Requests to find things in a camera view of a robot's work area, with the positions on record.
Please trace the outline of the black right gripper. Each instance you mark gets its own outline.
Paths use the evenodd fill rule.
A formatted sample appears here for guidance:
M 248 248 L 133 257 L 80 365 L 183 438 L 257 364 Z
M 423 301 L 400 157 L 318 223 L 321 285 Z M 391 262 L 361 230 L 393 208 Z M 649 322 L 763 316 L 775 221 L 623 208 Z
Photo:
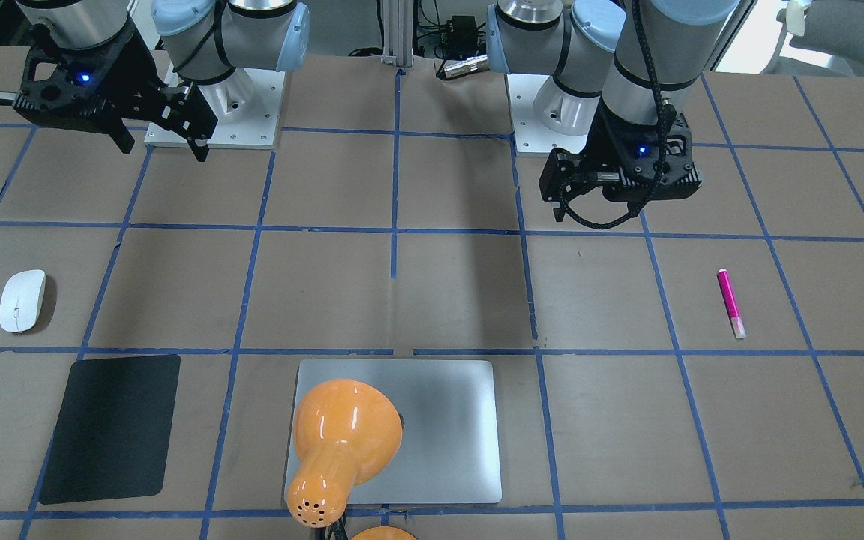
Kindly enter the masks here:
M 59 47 L 53 32 L 37 23 L 22 82 L 11 106 L 45 128 L 106 134 L 122 154 L 135 139 L 125 119 L 148 121 L 179 135 L 199 163 L 209 156 L 218 123 L 194 82 L 166 85 L 152 54 L 127 21 L 105 44 L 75 51 Z

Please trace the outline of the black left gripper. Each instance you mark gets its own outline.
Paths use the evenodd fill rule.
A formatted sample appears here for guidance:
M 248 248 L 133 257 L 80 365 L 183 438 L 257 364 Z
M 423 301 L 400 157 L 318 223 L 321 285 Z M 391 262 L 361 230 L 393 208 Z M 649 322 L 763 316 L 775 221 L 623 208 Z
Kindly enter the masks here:
M 614 224 L 636 218 L 648 202 L 682 200 L 698 191 L 702 174 L 693 161 L 689 124 L 669 103 L 661 109 L 666 129 L 662 138 L 657 127 L 627 122 L 601 103 L 580 153 L 550 151 L 538 185 L 556 221 L 569 215 L 587 224 L 569 204 L 594 188 L 602 188 L 607 201 L 627 205 L 626 214 Z

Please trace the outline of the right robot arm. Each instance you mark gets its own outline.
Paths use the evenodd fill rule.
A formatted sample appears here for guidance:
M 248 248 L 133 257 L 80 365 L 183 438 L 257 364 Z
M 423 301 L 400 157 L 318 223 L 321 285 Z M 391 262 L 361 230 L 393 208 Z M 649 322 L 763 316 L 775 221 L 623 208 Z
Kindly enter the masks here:
M 178 134 L 197 161 L 220 120 L 249 100 L 247 69 L 298 71 L 310 10 L 299 1 L 154 1 L 151 17 L 178 76 L 158 75 L 126 1 L 20 1 L 33 45 L 20 88 L 0 105 L 34 125 L 108 136 L 125 154 L 128 119 Z

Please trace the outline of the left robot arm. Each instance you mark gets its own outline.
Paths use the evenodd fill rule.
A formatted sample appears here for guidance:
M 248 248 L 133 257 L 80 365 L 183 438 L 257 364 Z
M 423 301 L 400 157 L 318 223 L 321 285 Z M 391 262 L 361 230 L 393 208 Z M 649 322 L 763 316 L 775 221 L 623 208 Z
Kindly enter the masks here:
M 683 106 L 735 1 L 497 1 L 490 68 L 542 76 L 532 112 L 580 151 L 553 147 L 538 180 L 554 218 L 617 228 L 703 184 Z

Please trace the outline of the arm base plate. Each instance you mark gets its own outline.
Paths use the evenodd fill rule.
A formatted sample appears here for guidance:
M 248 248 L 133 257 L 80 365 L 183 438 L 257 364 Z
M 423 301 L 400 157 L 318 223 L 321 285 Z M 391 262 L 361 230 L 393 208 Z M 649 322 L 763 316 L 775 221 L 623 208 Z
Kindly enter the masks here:
M 559 88 L 552 76 L 509 74 L 508 111 L 519 156 L 544 158 L 555 148 L 578 153 L 601 97 L 576 97 Z
M 238 68 L 229 79 L 203 86 L 203 95 L 218 119 L 208 146 L 275 149 L 285 82 L 285 72 Z

